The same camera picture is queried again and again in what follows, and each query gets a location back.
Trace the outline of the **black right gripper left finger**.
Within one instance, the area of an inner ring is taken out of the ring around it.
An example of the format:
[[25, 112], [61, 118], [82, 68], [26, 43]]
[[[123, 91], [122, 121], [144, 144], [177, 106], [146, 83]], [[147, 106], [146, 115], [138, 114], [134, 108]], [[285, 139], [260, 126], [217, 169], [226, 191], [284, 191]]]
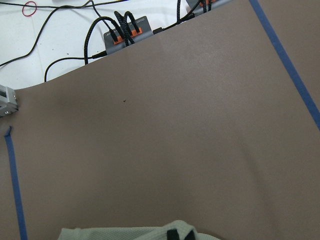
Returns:
[[177, 229], [170, 229], [166, 232], [167, 240], [179, 240], [179, 233]]

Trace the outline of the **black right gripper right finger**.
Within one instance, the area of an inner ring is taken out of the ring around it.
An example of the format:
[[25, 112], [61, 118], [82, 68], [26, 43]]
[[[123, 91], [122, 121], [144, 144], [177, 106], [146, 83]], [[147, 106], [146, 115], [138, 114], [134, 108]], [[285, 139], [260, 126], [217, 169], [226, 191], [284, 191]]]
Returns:
[[190, 230], [187, 235], [185, 236], [184, 240], [196, 240], [196, 231], [194, 229]]

